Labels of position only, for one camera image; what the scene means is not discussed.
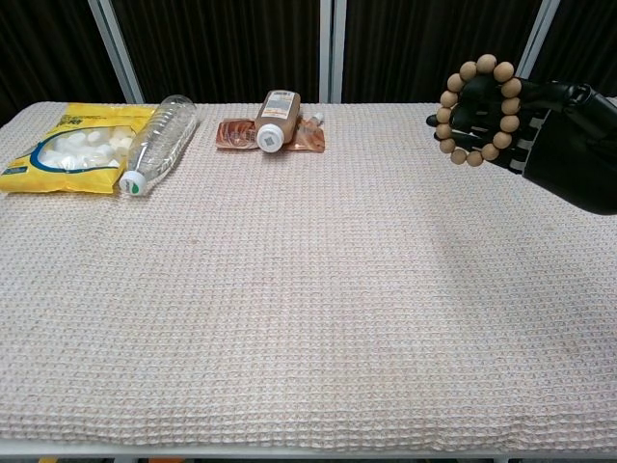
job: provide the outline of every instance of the black curtain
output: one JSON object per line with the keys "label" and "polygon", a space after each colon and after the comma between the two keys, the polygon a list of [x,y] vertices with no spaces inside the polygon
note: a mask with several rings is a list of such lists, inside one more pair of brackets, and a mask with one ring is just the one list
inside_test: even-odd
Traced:
{"label": "black curtain", "polygon": [[114,0],[148,102],[319,98],[319,0]]}
{"label": "black curtain", "polygon": [[437,101],[447,77],[484,53],[516,66],[540,3],[348,0],[343,101]]}
{"label": "black curtain", "polygon": [[531,78],[588,83],[617,96],[617,1],[561,0]]}
{"label": "black curtain", "polygon": [[0,1],[0,125],[43,100],[124,102],[86,0]]}

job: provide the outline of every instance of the white bottle cap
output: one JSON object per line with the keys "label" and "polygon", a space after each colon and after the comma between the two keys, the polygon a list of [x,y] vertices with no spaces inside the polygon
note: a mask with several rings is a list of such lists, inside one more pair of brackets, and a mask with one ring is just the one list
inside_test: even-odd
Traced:
{"label": "white bottle cap", "polygon": [[266,152],[277,152],[282,147],[284,134],[278,125],[267,123],[257,131],[257,145]]}
{"label": "white bottle cap", "polygon": [[146,193],[146,178],[137,171],[126,171],[120,179],[120,190],[133,196]]}

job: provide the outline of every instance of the brown packet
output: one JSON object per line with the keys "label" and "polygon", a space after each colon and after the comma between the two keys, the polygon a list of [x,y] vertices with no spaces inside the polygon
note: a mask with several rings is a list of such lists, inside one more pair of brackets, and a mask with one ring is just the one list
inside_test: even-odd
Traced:
{"label": "brown packet", "polygon": [[[317,113],[308,121],[298,118],[291,141],[282,147],[287,151],[324,152],[326,140],[319,127],[323,115]],[[216,147],[223,150],[253,150],[258,148],[255,121],[252,119],[224,119],[216,132]]]}

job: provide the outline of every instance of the bottle label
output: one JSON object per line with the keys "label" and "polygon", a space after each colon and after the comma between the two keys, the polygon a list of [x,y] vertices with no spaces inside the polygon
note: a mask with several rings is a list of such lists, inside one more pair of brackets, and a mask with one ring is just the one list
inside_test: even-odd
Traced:
{"label": "bottle label", "polygon": [[272,92],[261,113],[262,118],[287,119],[293,103],[293,92]]}

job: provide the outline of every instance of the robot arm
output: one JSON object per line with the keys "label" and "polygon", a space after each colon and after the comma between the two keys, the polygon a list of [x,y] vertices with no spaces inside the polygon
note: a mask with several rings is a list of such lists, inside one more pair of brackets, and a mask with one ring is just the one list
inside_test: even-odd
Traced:
{"label": "robot arm", "polygon": [[[474,76],[462,88],[446,138],[582,209],[617,214],[617,107],[588,85],[518,80],[519,124],[498,157],[483,151],[503,130],[504,97],[491,73]],[[436,115],[427,123],[442,125]],[[444,138],[440,133],[438,128],[438,140]]]}

